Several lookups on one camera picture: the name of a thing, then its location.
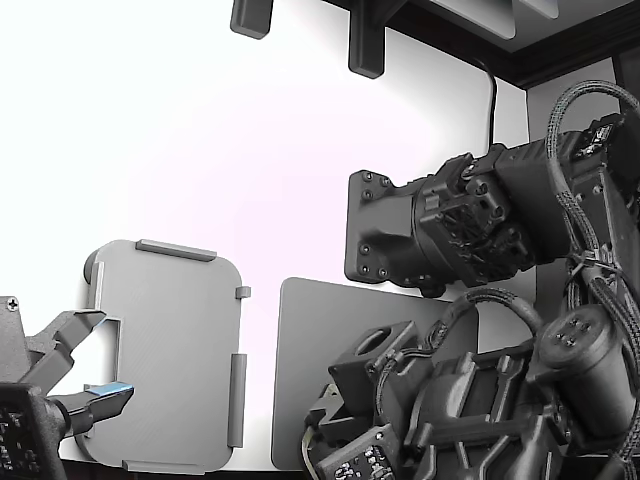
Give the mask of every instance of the wall-mounted holder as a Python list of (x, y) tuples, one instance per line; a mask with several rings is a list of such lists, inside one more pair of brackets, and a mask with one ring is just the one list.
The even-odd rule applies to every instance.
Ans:
[(85, 265), (89, 304), (117, 321), (115, 378), (135, 382), (123, 414), (76, 442), (130, 472), (203, 475), (242, 448), (246, 355), (237, 353), (236, 267), (215, 252), (118, 240)]
[(231, 30), (260, 40), (271, 29), (273, 0), (234, 0)]
[(368, 78), (384, 73), (385, 27), (408, 0), (353, 0), (349, 70)]

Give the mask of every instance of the braided cable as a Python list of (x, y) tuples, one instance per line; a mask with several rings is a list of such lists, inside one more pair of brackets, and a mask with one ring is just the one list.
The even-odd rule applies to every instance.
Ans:
[[(640, 371), (640, 325), (631, 316), (631, 313), (627, 308), (618, 300), (615, 294), (611, 291), (608, 285), (602, 278), (595, 278), (589, 284), (591, 290), (596, 299), (607, 309), (609, 314), (618, 321), (625, 330), (631, 350), (633, 352), (633, 358), (635, 361), (636, 371)], [(623, 441), (622, 445), (618, 449), (618, 455), (620, 458), (627, 462), (632, 458), (634, 451), (640, 444), (640, 409), (639, 404), (636, 401), (636, 406), (633, 413), (633, 419), (629, 431)]]
[(567, 212), (569, 218), (579, 228), (586, 247), (590, 250), (596, 251), (599, 246), (598, 238), (593, 230), (593, 226), (585, 215), (584, 210), (582, 210), (582, 207), (578, 204), (578, 201), (571, 193), (571, 189), (569, 188), (564, 172), (560, 166), (560, 160), (558, 159), (558, 139), (560, 136), (560, 126), (565, 113), (574, 100), (582, 95), (590, 93), (604, 93), (616, 97), (629, 104), (639, 117), (640, 102), (638, 102), (633, 95), (615, 83), (601, 80), (587, 80), (577, 83), (573, 87), (567, 89), (556, 102), (549, 117), (545, 146), (547, 150), (547, 158), (549, 160), (549, 174), (551, 176), (552, 186), (556, 193), (556, 198), (564, 208), (565, 212)]

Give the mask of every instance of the screw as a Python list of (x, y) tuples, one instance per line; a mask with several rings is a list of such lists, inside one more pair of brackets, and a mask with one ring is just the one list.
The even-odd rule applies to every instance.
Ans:
[(509, 241), (511, 243), (517, 243), (520, 240), (522, 240), (522, 235), (520, 234), (520, 232), (514, 230), (509, 234)]
[(476, 195), (480, 196), (480, 195), (484, 195), (489, 191), (489, 187), (487, 187), (486, 183), (481, 183), (480, 185), (478, 185), (478, 188), (476, 188)]
[(18, 299), (16, 297), (9, 297), (9, 299), (7, 300), (7, 310), (9, 310), (10, 312), (17, 312), (18, 307)]

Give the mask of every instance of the mounting bracket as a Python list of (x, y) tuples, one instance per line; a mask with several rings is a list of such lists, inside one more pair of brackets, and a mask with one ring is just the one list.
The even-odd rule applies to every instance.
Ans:
[(260, 40), (271, 29), (273, 0), (234, 0), (231, 30)]
[(372, 79), (384, 73), (385, 27), (407, 1), (352, 1), (349, 70)]

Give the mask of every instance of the white wall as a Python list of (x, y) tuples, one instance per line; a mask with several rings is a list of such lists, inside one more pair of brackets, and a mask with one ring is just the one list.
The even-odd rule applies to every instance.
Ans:
[[(0, 3), (0, 292), (19, 297), (33, 334), (84, 307), (84, 261), (113, 239), (229, 258), (253, 287), (240, 345), (245, 448), (229, 468), (268, 469), (280, 284), (347, 283), (352, 172), (400, 184), (451, 156), (483, 154), (489, 84), (391, 31), (385, 75), (352, 74), (348, 14), (320, 0), (276, 0), (262, 41), (230, 31), (231, 6)], [(496, 139), (524, 143), (525, 93), (499, 90)], [(532, 272), (515, 283), (533, 299)], [(487, 312), (481, 348), (526, 338), (512, 318)], [(110, 381), (108, 345), (106, 330), (82, 344), (55, 393)], [(79, 458), (70, 442), (63, 454)]]

